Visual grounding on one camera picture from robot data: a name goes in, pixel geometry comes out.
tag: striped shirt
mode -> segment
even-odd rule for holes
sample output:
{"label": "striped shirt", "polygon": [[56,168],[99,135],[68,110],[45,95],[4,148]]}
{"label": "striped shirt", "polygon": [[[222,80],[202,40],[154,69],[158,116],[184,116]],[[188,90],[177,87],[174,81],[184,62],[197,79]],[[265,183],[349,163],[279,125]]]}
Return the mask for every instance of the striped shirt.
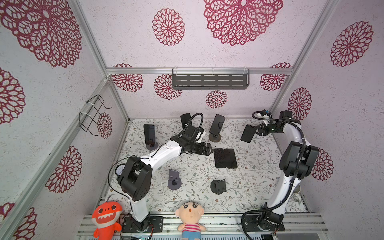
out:
{"label": "striped shirt", "polygon": [[186,224],[183,232],[184,231],[187,231],[187,232],[200,232],[200,226],[199,226],[198,223],[196,223],[196,224]]}

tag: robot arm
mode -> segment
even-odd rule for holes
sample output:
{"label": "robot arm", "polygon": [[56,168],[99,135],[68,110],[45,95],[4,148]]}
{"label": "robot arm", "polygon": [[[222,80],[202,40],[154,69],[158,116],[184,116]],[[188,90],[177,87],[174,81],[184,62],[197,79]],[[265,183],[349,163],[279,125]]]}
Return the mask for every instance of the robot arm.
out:
{"label": "robot arm", "polygon": [[187,124],[180,134],[171,137],[154,153],[141,157],[133,155],[128,158],[117,181],[122,191],[130,199],[131,216],[137,230],[143,231],[148,225],[149,212],[146,205],[146,195],[151,188],[153,169],[161,167],[167,161],[184,152],[210,155],[213,149],[211,144],[201,142],[204,136],[204,129]]}
{"label": "robot arm", "polygon": [[319,149],[305,139],[301,131],[301,123],[292,118],[291,111],[280,112],[279,119],[272,119],[271,114],[265,110],[255,113],[252,116],[263,121],[254,128],[256,134],[266,136],[270,133],[285,133],[291,142],[281,157],[281,174],[272,197],[261,209],[246,212],[243,218],[250,213],[260,213],[257,218],[260,229],[264,231],[284,230],[282,221],[288,199],[297,184],[304,177],[310,175]]}

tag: table surface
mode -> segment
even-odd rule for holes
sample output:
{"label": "table surface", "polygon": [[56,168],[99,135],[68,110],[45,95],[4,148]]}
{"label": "table surface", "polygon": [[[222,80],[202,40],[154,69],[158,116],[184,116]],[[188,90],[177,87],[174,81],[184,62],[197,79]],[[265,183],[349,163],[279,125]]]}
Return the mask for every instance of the table surface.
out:
{"label": "table surface", "polygon": [[[213,119],[204,119],[202,127],[209,132]],[[198,126],[200,120],[193,121]],[[237,169],[215,168],[214,154],[210,156],[182,154],[168,161],[152,174],[151,189],[147,194],[147,206],[150,212],[174,212],[186,201],[199,202],[205,212],[245,212],[258,209],[272,196],[280,176],[279,161],[281,154],[272,135],[258,136],[245,148],[239,147],[239,141],[246,124],[256,126],[255,119],[226,119],[221,131],[220,142],[210,142],[208,134],[203,142],[211,143],[212,148],[233,148],[237,159]],[[133,119],[120,159],[136,155],[142,156],[149,151],[144,143],[144,124],[154,124],[156,141],[159,146],[182,130],[180,119]],[[180,173],[182,186],[178,190],[168,188],[169,169]],[[213,180],[226,181],[227,192],[213,193],[210,183]],[[121,192],[116,175],[111,178],[113,188]],[[124,212],[130,211],[129,200],[109,189],[106,198],[118,201]],[[307,212],[305,205],[289,201],[287,212]]]}

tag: plush toy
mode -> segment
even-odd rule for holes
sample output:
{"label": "plush toy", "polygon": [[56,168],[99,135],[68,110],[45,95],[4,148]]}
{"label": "plush toy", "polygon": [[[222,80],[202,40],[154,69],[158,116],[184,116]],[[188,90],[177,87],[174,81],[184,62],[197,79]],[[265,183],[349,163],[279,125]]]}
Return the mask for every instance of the plush toy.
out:
{"label": "plush toy", "polygon": [[177,230],[183,231],[182,240],[200,240],[201,231],[206,231],[205,226],[199,224],[204,209],[196,202],[186,202],[176,210],[175,215],[180,217],[183,224]]}
{"label": "plush toy", "polygon": [[105,202],[92,214],[92,222],[97,226],[93,233],[99,240],[111,240],[115,231],[121,231],[121,225],[116,221],[122,213],[122,207],[118,202]]}

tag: red flower pattern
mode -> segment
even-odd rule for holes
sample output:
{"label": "red flower pattern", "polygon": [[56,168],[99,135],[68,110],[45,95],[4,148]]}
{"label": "red flower pattern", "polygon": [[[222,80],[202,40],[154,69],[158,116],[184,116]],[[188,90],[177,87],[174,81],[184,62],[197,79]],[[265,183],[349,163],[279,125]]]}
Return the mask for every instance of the red flower pattern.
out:
{"label": "red flower pattern", "polygon": [[183,90],[172,88],[172,76],[169,74],[158,76],[153,83],[153,87],[157,95],[168,100],[178,98],[183,92]]}
{"label": "red flower pattern", "polygon": [[63,193],[68,191],[79,179],[83,167],[82,161],[78,149],[70,146],[45,186],[50,192]]}
{"label": "red flower pattern", "polygon": [[7,202],[6,204],[0,206],[0,224],[3,222],[14,205],[15,203]]}
{"label": "red flower pattern", "polygon": [[22,223],[15,231],[12,240],[31,240],[35,235],[37,226],[36,217],[37,214],[35,213],[35,208],[31,207],[28,211],[28,215],[24,217]]}
{"label": "red flower pattern", "polygon": [[[272,65],[272,68],[290,68],[289,63],[278,63]],[[287,75],[285,74],[263,74],[260,78],[260,86],[268,91],[279,89]]]}
{"label": "red flower pattern", "polygon": [[311,95],[305,88],[293,91],[288,101],[288,110],[293,112],[293,118],[303,120],[311,109]]}
{"label": "red flower pattern", "polygon": [[211,108],[222,107],[224,106],[224,104],[227,103],[227,100],[228,100],[227,94],[221,90],[214,90],[208,93],[207,97],[205,98],[206,104]]}
{"label": "red flower pattern", "polygon": [[38,60],[66,68],[79,58],[81,34],[67,1],[0,0],[0,16]]}
{"label": "red flower pattern", "polygon": [[0,68],[0,124],[18,118],[25,106],[25,95],[19,81]]}
{"label": "red flower pattern", "polygon": [[283,0],[204,0],[207,28],[221,43],[244,45],[265,33]]}
{"label": "red flower pattern", "polygon": [[338,67],[348,66],[363,56],[372,41],[372,26],[360,21],[344,29],[331,48],[331,61]]}
{"label": "red flower pattern", "polygon": [[[129,64],[119,63],[115,68],[133,68]],[[114,74],[111,75],[113,82],[119,88],[127,92],[139,91],[143,86],[143,78],[141,74]]]}
{"label": "red flower pattern", "polygon": [[152,29],[156,38],[166,46],[178,44],[185,33],[183,18],[169,8],[157,12],[152,21]]}
{"label": "red flower pattern", "polygon": [[331,177],[333,173],[333,161],[331,156],[319,148],[319,155],[316,158],[316,161],[312,168],[312,176],[314,176],[318,180],[327,180]]}
{"label": "red flower pattern", "polygon": [[108,138],[112,132],[112,120],[107,113],[100,114],[97,120],[97,130],[102,138]]}

